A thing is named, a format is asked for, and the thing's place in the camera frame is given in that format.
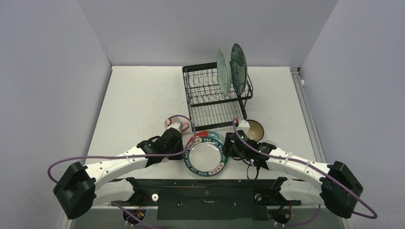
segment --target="dark green plate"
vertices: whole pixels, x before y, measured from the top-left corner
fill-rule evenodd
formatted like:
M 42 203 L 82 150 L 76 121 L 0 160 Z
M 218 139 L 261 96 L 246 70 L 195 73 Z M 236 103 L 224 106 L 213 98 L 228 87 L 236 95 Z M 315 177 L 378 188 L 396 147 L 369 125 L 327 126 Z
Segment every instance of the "dark green plate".
M 234 44 L 231 52 L 232 84 L 238 95 L 245 90 L 247 81 L 246 58 L 239 44 Z

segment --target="black wire dish rack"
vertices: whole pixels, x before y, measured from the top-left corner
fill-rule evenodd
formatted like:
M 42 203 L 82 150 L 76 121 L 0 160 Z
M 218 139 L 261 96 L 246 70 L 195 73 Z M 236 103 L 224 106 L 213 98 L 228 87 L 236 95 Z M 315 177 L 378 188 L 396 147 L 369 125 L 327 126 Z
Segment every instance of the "black wire dish rack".
M 249 76 L 241 94 L 231 85 L 226 96 L 219 90 L 216 62 L 184 66 L 183 79 L 189 115 L 196 131 L 230 126 L 234 118 L 247 119 L 246 102 L 253 97 Z

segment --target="red wire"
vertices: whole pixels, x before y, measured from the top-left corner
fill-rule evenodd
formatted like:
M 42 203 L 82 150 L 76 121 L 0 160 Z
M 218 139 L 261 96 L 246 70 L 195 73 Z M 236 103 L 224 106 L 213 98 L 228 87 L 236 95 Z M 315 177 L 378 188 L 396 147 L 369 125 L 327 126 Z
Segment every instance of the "red wire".
M 291 211 L 291 208 L 292 208 L 292 202 L 290 201 L 290 208 L 288 209 L 288 211 L 287 211 L 287 215 L 288 215 L 288 213 Z

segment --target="white tabletop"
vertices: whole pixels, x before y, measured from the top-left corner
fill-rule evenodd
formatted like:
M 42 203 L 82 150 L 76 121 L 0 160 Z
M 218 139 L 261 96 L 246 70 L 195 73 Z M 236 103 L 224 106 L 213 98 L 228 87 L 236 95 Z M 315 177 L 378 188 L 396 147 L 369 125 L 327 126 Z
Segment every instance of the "white tabletop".
M 295 155 L 316 160 L 292 76 L 287 67 L 248 67 L 254 90 L 247 101 L 248 119 L 260 122 L 263 139 Z M 115 156 L 142 140 L 161 135 L 164 120 L 171 115 L 188 116 L 181 67 L 115 66 L 103 101 L 89 156 Z M 231 127 L 216 129 L 225 135 Z M 185 144 L 190 132 L 183 137 Z M 88 159 L 86 164 L 100 160 Z M 169 161 L 132 171 L 122 177 L 148 179 L 246 179 L 247 166 L 229 159 L 222 172 L 200 177 L 190 172 L 184 161 Z M 249 170 L 254 177 L 255 169 Z M 291 177 L 261 169 L 259 179 Z

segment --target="cable tie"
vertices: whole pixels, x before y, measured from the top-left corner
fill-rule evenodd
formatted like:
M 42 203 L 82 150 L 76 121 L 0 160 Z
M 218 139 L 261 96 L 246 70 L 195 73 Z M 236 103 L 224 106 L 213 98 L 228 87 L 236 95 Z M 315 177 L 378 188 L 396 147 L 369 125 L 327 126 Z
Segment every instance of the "cable tie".
M 287 157 L 286 157 L 286 159 L 284 160 L 284 166 L 286 166 L 287 165 L 287 162 L 288 162 L 288 160 L 290 159 L 290 157 L 292 157 L 294 154 L 293 153 L 291 153 L 291 152 L 289 152 L 288 153 L 288 155 L 287 155 Z
M 310 161 L 310 160 L 308 160 L 308 161 L 307 161 L 307 165 L 305 166 L 304 172 L 307 170 L 308 165 L 309 165 L 310 163 L 311 163 L 311 161 Z
M 126 154 L 124 153 L 124 156 L 127 158 L 128 163 L 131 164 L 131 160 L 129 159 L 128 155 L 126 155 Z

